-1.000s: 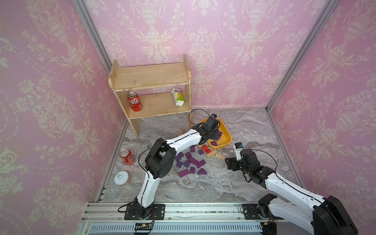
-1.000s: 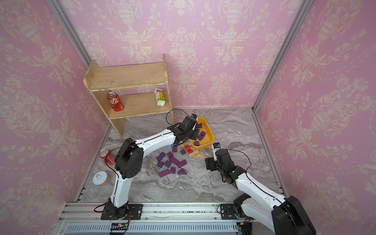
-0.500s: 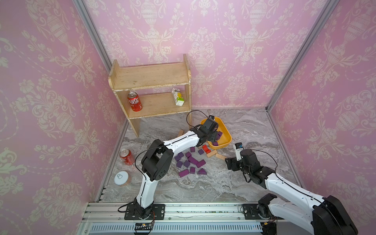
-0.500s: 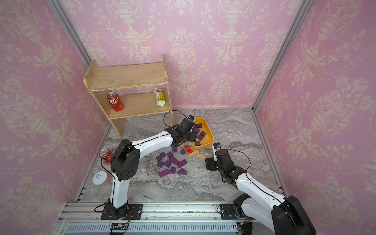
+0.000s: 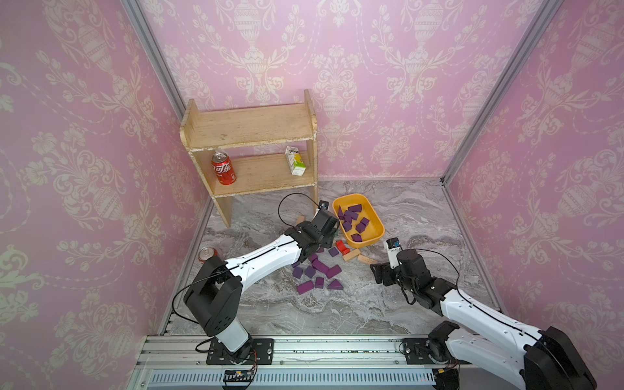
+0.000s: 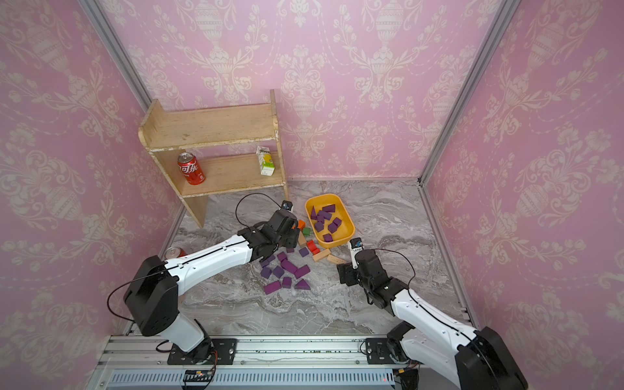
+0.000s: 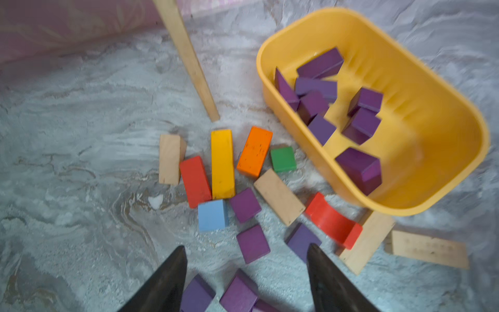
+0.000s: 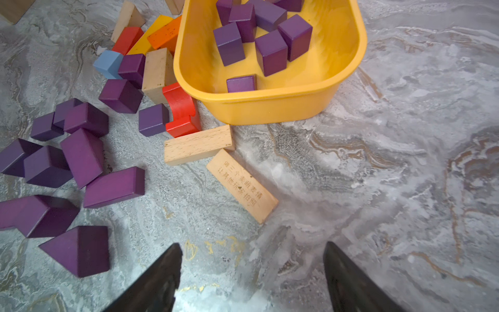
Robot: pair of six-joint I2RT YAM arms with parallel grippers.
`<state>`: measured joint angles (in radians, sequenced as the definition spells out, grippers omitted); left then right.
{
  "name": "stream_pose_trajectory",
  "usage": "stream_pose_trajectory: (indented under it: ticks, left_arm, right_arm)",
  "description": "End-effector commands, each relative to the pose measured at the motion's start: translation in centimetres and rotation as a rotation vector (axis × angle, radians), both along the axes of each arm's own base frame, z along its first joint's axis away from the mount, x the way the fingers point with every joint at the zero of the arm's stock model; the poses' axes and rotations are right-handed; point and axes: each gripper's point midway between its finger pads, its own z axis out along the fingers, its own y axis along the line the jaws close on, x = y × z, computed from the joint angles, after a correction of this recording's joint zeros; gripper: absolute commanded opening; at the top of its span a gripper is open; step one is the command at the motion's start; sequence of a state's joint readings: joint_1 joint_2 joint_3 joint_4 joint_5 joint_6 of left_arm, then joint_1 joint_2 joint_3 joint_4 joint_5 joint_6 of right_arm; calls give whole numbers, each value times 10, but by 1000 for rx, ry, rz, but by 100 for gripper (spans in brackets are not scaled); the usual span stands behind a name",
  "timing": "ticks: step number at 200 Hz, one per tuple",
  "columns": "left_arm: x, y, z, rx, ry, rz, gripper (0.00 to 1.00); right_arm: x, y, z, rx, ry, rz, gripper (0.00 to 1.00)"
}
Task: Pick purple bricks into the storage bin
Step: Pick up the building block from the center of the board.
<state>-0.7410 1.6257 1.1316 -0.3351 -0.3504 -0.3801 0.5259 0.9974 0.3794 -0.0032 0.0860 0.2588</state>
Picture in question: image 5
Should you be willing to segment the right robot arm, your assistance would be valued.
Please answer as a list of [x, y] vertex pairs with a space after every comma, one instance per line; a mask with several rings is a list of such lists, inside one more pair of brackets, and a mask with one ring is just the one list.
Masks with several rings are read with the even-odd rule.
[[371, 265], [377, 284], [396, 285], [409, 305], [445, 318], [428, 335], [437, 362], [469, 362], [518, 389], [595, 389], [596, 379], [564, 331], [528, 325], [494, 310], [457, 283], [435, 277], [420, 250], [394, 247]]

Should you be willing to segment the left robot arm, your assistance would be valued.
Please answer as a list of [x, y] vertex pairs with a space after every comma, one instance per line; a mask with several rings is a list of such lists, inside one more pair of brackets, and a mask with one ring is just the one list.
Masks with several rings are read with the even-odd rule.
[[248, 254], [226, 260], [209, 257], [193, 281], [172, 299], [182, 300], [193, 315], [188, 321], [208, 336], [195, 351], [227, 363], [255, 364], [254, 339], [237, 318], [241, 296], [274, 271], [307, 260], [320, 248], [330, 248], [339, 227], [339, 219], [320, 208], [311, 221], [287, 228], [276, 240]]

